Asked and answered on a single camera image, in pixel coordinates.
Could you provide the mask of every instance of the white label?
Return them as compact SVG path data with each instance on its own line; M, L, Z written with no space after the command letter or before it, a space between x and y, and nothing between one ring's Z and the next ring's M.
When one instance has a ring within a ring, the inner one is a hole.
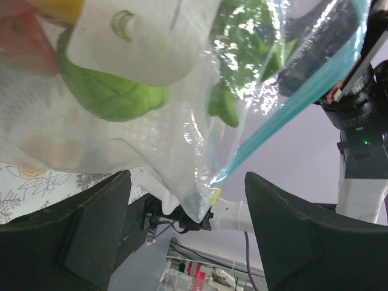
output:
M69 60L154 87L184 78L206 46L220 0L86 0Z

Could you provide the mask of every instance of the ziplock bag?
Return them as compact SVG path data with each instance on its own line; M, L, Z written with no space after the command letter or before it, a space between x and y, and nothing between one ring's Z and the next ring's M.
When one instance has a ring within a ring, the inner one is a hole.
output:
M147 166L200 222L228 174L351 68L368 9L366 0L3 0L0 161L88 173ZM342 34L330 38L336 19Z

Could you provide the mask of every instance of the floral tablecloth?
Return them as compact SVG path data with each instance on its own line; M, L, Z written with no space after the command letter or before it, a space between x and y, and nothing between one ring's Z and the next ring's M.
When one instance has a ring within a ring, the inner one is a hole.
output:
M0 224L60 202L109 176L34 170L0 163ZM145 194L132 181L129 203Z

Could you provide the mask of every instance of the green logo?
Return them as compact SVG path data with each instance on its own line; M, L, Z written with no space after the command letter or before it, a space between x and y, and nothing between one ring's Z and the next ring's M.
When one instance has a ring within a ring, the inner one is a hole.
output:
M119 38L126 42L132 42L132 38L127 35L125 30L128 22L135 17L135 15L128 10L121 10L115 13L110 20L110 28Z

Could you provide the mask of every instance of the green vegetable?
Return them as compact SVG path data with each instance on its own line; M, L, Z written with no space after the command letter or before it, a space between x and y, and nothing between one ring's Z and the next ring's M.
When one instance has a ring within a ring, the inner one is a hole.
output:
M107 121L129 121L161 108L169 100L169 87L151 87L71 63L66 57L71 34L66 30L58 40L61 75L87 111Z
M239 124L237 100L252 96L257 80L264 82L280 71L296 43L266 44L255 31L261 25L273 26L266 0L222 0L210 32L221 80L210 94L209 115L231 127Z

